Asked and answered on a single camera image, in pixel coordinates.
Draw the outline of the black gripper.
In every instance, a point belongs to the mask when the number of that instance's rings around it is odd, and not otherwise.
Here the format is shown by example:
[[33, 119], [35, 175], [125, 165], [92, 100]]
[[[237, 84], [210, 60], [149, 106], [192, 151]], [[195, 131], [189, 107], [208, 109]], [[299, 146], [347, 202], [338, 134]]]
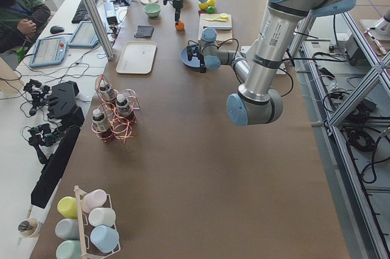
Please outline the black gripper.
[[183, 0], [163, 0], [164, 5], [166, 5], [168, 2], [171, 2], [172, 6], [175, 8], [174, 20], [175, 26], [178, 26], [180, 23], [180, 12], [183, 8]]
[[200, 73], [207, 72], [198, 44], [191, 44], [186, 47], [186, 64], [191, 68], [199, 68]]

